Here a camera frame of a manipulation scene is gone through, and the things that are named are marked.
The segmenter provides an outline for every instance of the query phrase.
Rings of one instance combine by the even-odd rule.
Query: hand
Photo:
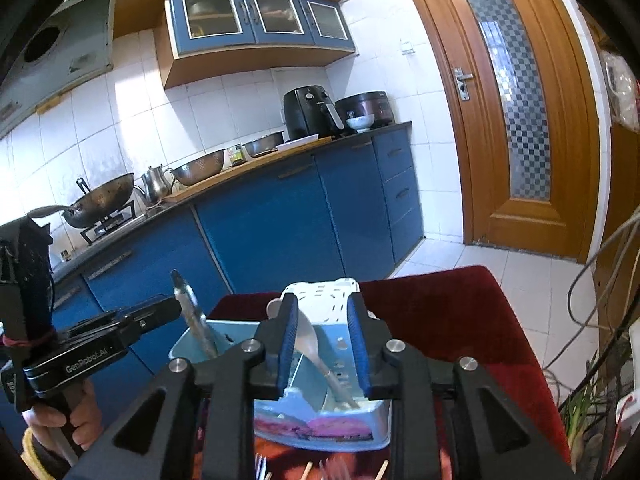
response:
[[[100,424],[102,414],[95,401],[94,386],[91,381],[85,380],[82,383],[82,389],[84,396],[69,415],[69,421],[77,428],[72,435],[74,442],[87,450],[102,433]],[[46,404],[38,403],[30,410],[22,412],[22,417],[39,443],[50,451],[61,454],[49,435],[49,428],[62,428],[66,424],[65,415]]]

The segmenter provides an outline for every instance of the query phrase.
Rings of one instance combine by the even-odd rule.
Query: checkered glass panel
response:
[[[502,98],[511,196],[549,200],[549,129],[540,74],[527,31],[513,0],[467,1],[484,36]]]

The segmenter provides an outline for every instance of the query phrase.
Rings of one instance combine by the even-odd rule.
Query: metal screw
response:
[[[259,350],[261,346],[262,343],[257,339],[247,339],[246,341],[242,341],[240,348],[245,352],[255,352],[256,350]]]
[[[404,341],[400,341],[399,339],[390,339],[386,342],[386,349],[390,352],[401,352],[406,348]]]
[[[473,359],[472,357],[463,357],[459,361],[460,367],[467,372],[473,372],[476,368],[478,368],[478,361]]]
[[[175,374],[179,374],[187,369],[189,362],[187,359],[183,359],[181,357],[177,357],[169,361],[169,370],[171,370]]]

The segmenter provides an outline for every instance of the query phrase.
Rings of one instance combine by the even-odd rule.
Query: door frame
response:
[[[462,213],[463,213],[463,242],[471,244],[474,240],[474,210],[472,200],[471,168],[469,161],[468,144],[466,141],[466,131],[460,109],[458,89],[454,84],[451,74],[451,67],[444,50],[440,33],[436,27],[435,20],[431,15],[425,0],[413,0],[422,24],[427,32],[433,53],[436,58],[438,70],[442,77],[449,113],[453,124],[456,151],[458,153],[458,165],[460,167],[460,184],[462,189]],[[585,225],[582,231],[582,240],[577,261],[584,263],[587,260],[591,238],[596,218],[596,208],[598,203],[598,188],[600,179],[600,135],[598,130],[598,115],[596,110],[591,76],[587,66],[587,60],[582,50],[580,38],[575,30],[574,24],[562,0],[553,0],[562,24],[570,40],[572,51],[578,65],[578,76],[582,83],[582,88],[586,98],[587,122],[588,122],[588,142],[590,163],[590,181],[588,184],[587,209],[585,214]]]

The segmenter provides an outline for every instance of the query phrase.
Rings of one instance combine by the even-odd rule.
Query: wooden cutting board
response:
[[[193,186],[189,186],[186,189],[172,193],[171,195],[165,197],[164,202],[181,202],[183,200],[186,200],[187,198],[203,192],[204,190],[209,189],[210,187],[214,187],[217,184],[221,184],[222,182],[226,182],[227,180],[237,178],[245,173],[257,170],[258,168],[262,168],[263,166],[266,166],[268,164],[273,164],[274,162],[283,160],[284,158],[308,152],[309,150],[313,150],[315,148],[318,148],[319,146],[328,144],[329,142],[331,142],[331,137],[325,137],[323,139],[318,139],[314,140],[313,142],[303,144],[302,146],[291,148],[290,150],[286,150],[284,152],[273,152],[269,155],[261,156],[259,158],[256,158],[255,160],[244,163],[242,166],[230,167],[228,168],[228,170],[224,170],[217,175],[210,176],[209,178],[206,178],[205,180],[198,182]]]

